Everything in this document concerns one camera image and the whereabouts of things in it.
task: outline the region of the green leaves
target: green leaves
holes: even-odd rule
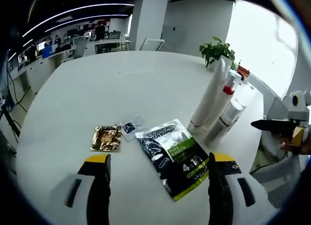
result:
[[[235,52],[233,50],[229,50],[230,44],[222,43],[222,40],[215,36],[213,36],[213,39],[216,40],[218,43],[215,45],[213,45],[212,43],[206,43],[200,45],[199,48],[202,57],[205,58],[206,67],[209,64],[212,64],[214,61],[219,60],[221,55],[234,61]]]

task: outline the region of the potted plant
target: potted plant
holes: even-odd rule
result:
[[[207,43],[200,45],[200,52],[202,57],[205,58],[206,68],[210,71],[214,71],[214,66],[216,61],[219,60],[220,56],[223,55],[230,60],[234,61],[234,51],[230,50],[230,44],[223,43],[221,39],[218,37],[214,37],[213,39],[217,41],[217,44]]]

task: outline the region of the ceiling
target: ceiling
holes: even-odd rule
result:
[[[269,0],[249,0],[249,1],[257,3],[273,12],[277,12],[275,7]],[[37,24],[59,13],[81,6],[101,4],[101,3],[134,4],[135,0],[15,0],[16,7],[20,12],[14,12],[12,14],[13,22],[15,22],[15,25],[17,26],[20,42],[25,43],[32,38],[39,39],[43,37],[44,35],[46,35],[45,31],[47,29],[60,24],[59,22],[56,22],[57,20],[65,18],[68,15],[70,15],[73,18],[72,20],[74,20],[83,17],[97,16],[97,15],[112,15],[112,14],[130,15],[133,12],[132,6],[124,6],[124,5],[97,6],[75,10],[63,14],[61,16],[58,16],[56,18],[53,18],[35,28],[24,38],[21,37],[23,34],[25,34],[27,31],[29,31]]]

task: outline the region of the floor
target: floor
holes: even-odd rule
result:
[[[21,101],[21,105],[28,111],[28,109],[31,106],[32,101],[35,99],[35,96],[31,89],[28,90],[28,92],[25,94],[23,100]],[[11,111],[11,117],[13,120],[17,121],[21,126],[23,126],[24,119],[26,117],[26,112],[22,109],[21,106],[18,104],[15,105],[13,110]],[[258,148],[257,155],[254,160],[254,164],[251,168],[251,171],[254,169],[257,169],[263,165],[271,164],[271,160],[267,158],[267,156],[264,154],[264,152],[261,150],[261,148]]]

